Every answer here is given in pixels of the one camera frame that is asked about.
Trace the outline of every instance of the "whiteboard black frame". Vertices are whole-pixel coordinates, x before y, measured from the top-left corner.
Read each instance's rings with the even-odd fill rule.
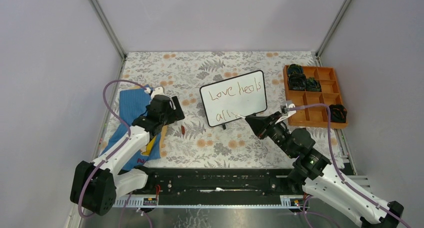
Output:
[[[225,124],[227,124],[227,123],[230,123],[230,122],[233,122],[233,121],[237,121],[238,119],[241,119],[241,118],[237,118],[237,119],[235,119],[235,120],[232,120],[232,121],[229,121],[229,122],[223,122],[223,123],[221,123],[221,124],[218,124],[218,125],[215,125],[215,126],[211,126],[211,124],[209,123],[209,119],[208,119],[208,114],[207,114],[207,112],[206,112],[206,109],[205,109],[205,103],[203,102],[203,97],[202,97],[202,93],[201,93],[201,89],[202,88],[204,88],[204,87],[207,87],[207,86],[211,86],[211,85],[214,85],[214,84],[217,84],[217,83],[220,83],[220,82],[224,82],[224,81],[228,81],[228,80],[231,80],[231,79],[235,79],[235,78],[238,78],[238,77],[243,77],[243,76],[246,76],[246,75],[249,75],[249,74],[251,74],[251,73],[254,73],[254,72],[258,72],[258,71],[260,71],[261,73],[262,73],[262,80],[263,80],[263,92],[265,93],[265,109],[264,110],[262,110],[262,111],[259,111],[259,112],[256,112],[256,113],[254,113],[254,114],[258,114],[258,113],[260,113],[260,112],[265,112],[267,109],[268,109],[268,100],[267,100],[267,86],[265,86],[265,74],[263,73],[264,71],[262,71],[262,70],[256,70],[256,71],[253,71],[253,72],[248,72],[248,73],[245,73],[245,74],[242,74],[242,75],[239,75],[239,76],[235,76],[235,77],[231,77],[231,78],[228,78],[228,79],[224,79],[224,80],[222,80],[222,81],[218,81],[218,82],[213,82],[213,83],[209,83],[209,84],[207,84],[207,85],[203,85],[203,86],[201,86],[200,88],[199,88],[199,93],[200,93],[200,98],[202,99],[201,100],[201,103],[202,103],[202,105],[203,105],[203,110],[204,110],[204,114],[205,114],[205,116],[206,116],[206,121],[207,121],[207,125],[208,126],[210,126],[210,127],[217,127],[217,126],[224,126]]]

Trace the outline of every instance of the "white wall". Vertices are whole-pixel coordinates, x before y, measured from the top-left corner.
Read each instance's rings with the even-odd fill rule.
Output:
[[[0,21],[0,227],[63,227],[120,58],[88,0],[0,0]]]
[[[422,227],[423,0],[353,0],[323,53],[348,109],[346,134],[375,194]]]
[[[315,51],[344,0],[99,0],[128,51]]]

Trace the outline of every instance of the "wooden organizer tray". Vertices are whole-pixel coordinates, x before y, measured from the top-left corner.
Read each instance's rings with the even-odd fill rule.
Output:
[[[289,90],[289,78],[287,76],[288,65],[284,67],[285,99],[291,100],[296,107],[314,103],[325,103],[327,105],[342,104],[339,84],[332,67],[302,66],[306,78],[314,77],[321,84],[321,92],[293,91]],[[324,107],[312,107],[296,111],[296,114],[288,118],[288,124],[303,127],[327,127],[327,111]],[[331,122],[331,128],[342,129],[348,125],[345,123]]]

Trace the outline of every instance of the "floral tablecloth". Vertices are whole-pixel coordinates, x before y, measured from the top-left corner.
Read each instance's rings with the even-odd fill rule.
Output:
[[[208,126],[199,88],[255,70],[262,70],[268,109],[259,115],[279,111],[285,101],[283,67],[286,64],[313,64],[311,52],[131,52],[121,78],[150,86],[163,86],[165,94],[177,96],[185,119],[168,126],[161,159],[148,161],[148,167],[175,168],[291,168],[290,159],[269,138],[257,139],[243,120],[230,122],[226,130]],[[119,91],[134,88],[120,83],[112,108],[119,110]],[[100,148],[103,149],[119,121],[110,117]],[[182,134],[181,125],[185,127]],[[317,150],[330,158],[327,129],[307,128]],[[331,143],[337,164],[343,167],[334,131]]]

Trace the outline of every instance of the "blue towel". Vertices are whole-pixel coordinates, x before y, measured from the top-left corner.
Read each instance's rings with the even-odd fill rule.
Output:
[[[149,105],[151,98],[150,95],[145,93],[144,89],[132,89],[125,90],[119,93],[119,116],[131,126],[133,120],[145,113],[146,106]],[[109,139],[109,143],[103,150],[102,154],[109,150],[122,136],[127,133],[127,129],[123,124],[120,124],[118,129]],[[161,140],[161,134],[159,133],[156,137],[154,145],[151,149],[150,155],[141,155],[138,150],[131,159],[124,165],[123,170],[130,171],[137,165],[143,165],[148,160],[154,160],[161,158],[159,142]]]

